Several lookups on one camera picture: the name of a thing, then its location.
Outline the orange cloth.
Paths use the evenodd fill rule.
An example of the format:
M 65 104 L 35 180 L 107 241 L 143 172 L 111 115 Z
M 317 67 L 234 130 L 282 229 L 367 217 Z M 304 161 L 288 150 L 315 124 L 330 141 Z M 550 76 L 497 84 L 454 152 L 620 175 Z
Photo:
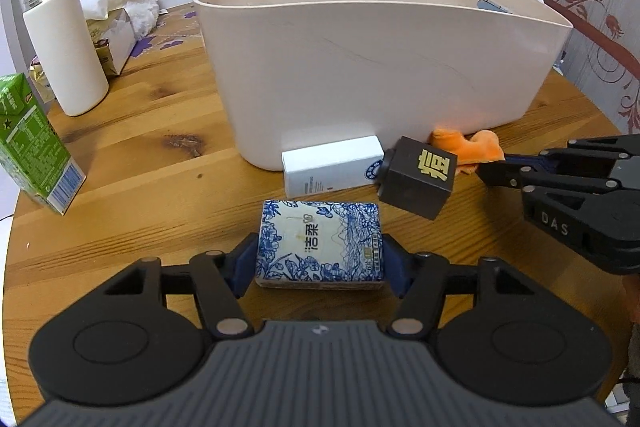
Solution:
M 491 130 L 480 130 L 467 138 L 457 130 L 435 129 L 428 143 L 457 156 L 457 174 L 472 174 L 482 164 L 506 159 L 498 135 Z

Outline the black cube gold character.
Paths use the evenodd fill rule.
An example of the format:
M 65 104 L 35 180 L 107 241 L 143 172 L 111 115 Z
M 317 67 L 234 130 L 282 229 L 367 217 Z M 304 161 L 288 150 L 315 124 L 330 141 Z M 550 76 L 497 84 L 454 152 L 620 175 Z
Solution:
M 435 220 L 454 188 L 457 163 L 453 153 L 402 136 L 378 170 L 378 199 Z

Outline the blue white tissue pack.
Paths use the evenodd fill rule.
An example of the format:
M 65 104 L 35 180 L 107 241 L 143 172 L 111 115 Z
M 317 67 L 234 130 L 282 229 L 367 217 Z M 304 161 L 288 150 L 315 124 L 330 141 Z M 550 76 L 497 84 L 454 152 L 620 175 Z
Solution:
M 384 284 L 380 210 L 373 202 L 266 200 L 256 283 L 300 289 L 371 289 Z

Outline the white rectangular box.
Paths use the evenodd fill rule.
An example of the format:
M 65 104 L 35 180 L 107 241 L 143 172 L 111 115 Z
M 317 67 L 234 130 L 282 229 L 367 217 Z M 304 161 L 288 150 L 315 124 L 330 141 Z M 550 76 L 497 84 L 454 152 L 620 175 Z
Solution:
M 373 184 L 384 150 L 375 135 L 287 150 L 281 155 L 288 198 Z

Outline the beige plastic storage basket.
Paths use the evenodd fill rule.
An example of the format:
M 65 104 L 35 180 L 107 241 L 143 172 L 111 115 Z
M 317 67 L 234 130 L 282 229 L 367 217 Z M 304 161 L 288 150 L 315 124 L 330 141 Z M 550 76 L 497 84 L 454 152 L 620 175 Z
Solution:
M 538 0 L 193 0 L 235 146 L 286 150 L 521 118 L 572 30 Z

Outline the green drink carton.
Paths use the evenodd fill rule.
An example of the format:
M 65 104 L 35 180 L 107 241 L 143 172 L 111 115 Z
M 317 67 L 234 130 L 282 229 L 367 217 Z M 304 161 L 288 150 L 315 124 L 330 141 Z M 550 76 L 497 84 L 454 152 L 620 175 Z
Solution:
M 1 166 L 35 202 L 64 215 L 86 175 L 43 113 L 23 74 L 1 78 Z

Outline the tissue box with paper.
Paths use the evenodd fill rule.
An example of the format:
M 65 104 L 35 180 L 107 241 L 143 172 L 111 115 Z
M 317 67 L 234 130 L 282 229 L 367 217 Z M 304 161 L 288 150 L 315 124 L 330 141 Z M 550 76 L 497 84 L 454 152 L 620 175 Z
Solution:
M 129 15 L 118 9 L 106 20 L 87 20 L 87 27 L 105 76 L 119 76 L 137 43 Z

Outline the white thermos bottle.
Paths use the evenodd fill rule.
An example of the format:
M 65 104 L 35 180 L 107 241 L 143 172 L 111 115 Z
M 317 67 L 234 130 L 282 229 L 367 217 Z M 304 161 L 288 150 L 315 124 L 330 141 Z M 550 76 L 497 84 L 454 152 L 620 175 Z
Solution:
M 108 82 L 80 0 L 23 0 L 23 20 L 62 111 L 79 116 L 107 95 Z

